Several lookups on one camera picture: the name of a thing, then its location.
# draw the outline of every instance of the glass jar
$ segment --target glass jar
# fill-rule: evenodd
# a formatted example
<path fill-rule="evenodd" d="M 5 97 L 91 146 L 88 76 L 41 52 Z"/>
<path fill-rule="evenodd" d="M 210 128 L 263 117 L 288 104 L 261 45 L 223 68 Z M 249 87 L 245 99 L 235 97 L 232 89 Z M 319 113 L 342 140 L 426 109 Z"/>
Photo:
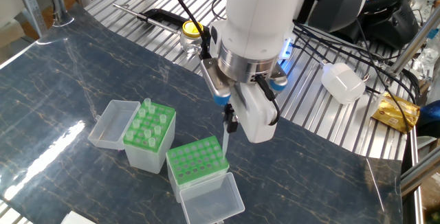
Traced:
<path fill-rule="evenodd" d="M 195 54 L 201 51 L 201 37 L 197 27 L 192 21 L 187 21 L 181 28 L 180 46 L 188 54 Z"/>

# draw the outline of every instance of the clear plastic lid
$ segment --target clear plastic lid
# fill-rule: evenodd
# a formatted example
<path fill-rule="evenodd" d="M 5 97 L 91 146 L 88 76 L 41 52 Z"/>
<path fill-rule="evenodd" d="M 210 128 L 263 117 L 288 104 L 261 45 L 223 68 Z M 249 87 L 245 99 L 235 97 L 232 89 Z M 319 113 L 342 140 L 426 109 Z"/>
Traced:
<path fill-rule="evenodd" d="M 188 224 L 217 223 L 245 210 L 231 172 L 181 190 L 180 197 Z"/>
<path fill-rule="evenodd" d="M 124 150 L 122 138 L 139 108 L 137 101 L 110 101 L 104 113 L 97 117 L 89 141 L 98 148 Z"/>

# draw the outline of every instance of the pipette tip box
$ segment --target pipette tip box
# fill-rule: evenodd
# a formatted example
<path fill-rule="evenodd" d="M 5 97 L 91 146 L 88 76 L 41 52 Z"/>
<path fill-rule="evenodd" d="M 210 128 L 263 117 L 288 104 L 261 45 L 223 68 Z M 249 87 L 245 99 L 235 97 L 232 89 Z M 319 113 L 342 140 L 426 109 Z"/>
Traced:
<path fill-rule="evenodd" d="M 170 149 L 168 178 L 188 224 L 218 223 L 244 211 L 216 137 Z"/>
<path fill-rule="evenodd" d="M 173 108 L 144 102 L 124 136 L 130 166 L 159 173 L 174 140 L 176 112 Z"/>
<path fill-rule="evenodd" d="M 130 166 L 159 173 L 174 140 L 176 111 L 152 103 L 112 100 L 90 132 L 98 148 L 125 150 Z"/>

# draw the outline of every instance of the green tray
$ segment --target green tray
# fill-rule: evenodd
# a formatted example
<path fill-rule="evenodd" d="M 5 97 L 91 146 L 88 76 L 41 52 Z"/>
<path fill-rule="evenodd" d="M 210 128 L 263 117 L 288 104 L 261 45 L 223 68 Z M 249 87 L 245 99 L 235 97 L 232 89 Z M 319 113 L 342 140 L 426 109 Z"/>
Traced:
<path fill-rule="evenodd" d="M 229 168 L 215 136 L 170 149 L 167 158 L 177 185 Z"/>
<path fill-rule="evenodd" d="M 154 113 L 149 112 L 149 106 L 155 107 Z M 145 116 L 141 117 L 141 112 L 143 112 L 143 110 L 145 110 Z M 156 104 L 153 102 L 143 102 L 139 108 L 139 111 L 137 111 L 135 118 L 131 122 L 129 129 L 124 135 L 124 144 L 157 153 L 164 140 L 166 132 L 170 128 L 170 124 L 175 116 L 175 113 L 176 111 L 173 108 L 165 107 L 161 104 Z M 160 122 L 160 115 L 166 116 L 166 121 L 164 123 Z M 138 128 L 135 127 L 135 122 L 140 122 Z M 156 126 L 160 126 L 160 134 L 155 133 L 154 129 Z M 151 146 L 149 143 L 149 138 L 145 138 L 145 130 L 151 131 L 151 137 L 155 140 L 154 145 Z"/>

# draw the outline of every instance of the metal grating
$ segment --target metal grating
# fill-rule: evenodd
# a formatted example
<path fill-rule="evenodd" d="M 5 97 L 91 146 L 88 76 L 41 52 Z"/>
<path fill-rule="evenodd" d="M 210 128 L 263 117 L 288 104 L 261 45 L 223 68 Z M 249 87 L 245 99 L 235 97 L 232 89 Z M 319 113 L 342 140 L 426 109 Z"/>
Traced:
<path fill-rule="evenodd" d="M 0 200 L 0 224 L 32 224 L 8 204 Z"/>
<path fill-rule="evenodd" d="M 216 20 L 211 12 L 212 1 L 184 0 L 196 19 L 204 25 Z M 181 51 L 178 35 L 140 23 L 135 17 L 113 8 L 111 6 L 113 2 L 128 5 L 136 12 L 162 8 L 187 17 L 177 0 L 97 0 L 86 7 L 86 10 L 111 31 L 201 75 L 198 58 Z M 225 16 L 225 5 L 225 0 L 215 4 L 215 12 Z M 373 68 L 313 41 L 309 42 L 328 60 L 348 64 L 361 77 L 370 74 L 371 78 L 367 85 L 379 91 L 384 90 L 375 77 Z M 298 39 L 296 45 L 305 47 L 305 44 Z M 343 49 L 355 53 L 353 49 L 345 47 Z M 382 46 L 372 45 L 371 49 L 384 57 L 391 54 L 391 51 Z M 290 59 L 280 61 L 289 78 L 286 90 L 277 97 L 279 106 L 282 107 L 282 116 L 354 153 L 374 158 L 402 159 L 406 136 L 369 117 L 371 115 L 369 111 L 377 96 L 365 93 L 353 104 L 337 103 L 322 86 L 320 82 L 322 71 L 309 54 L 317 57 L 309 49 L 295 49 Z M 390 90 L 398 96 L 408 98 L 397 84 L 393 84 Z"/>

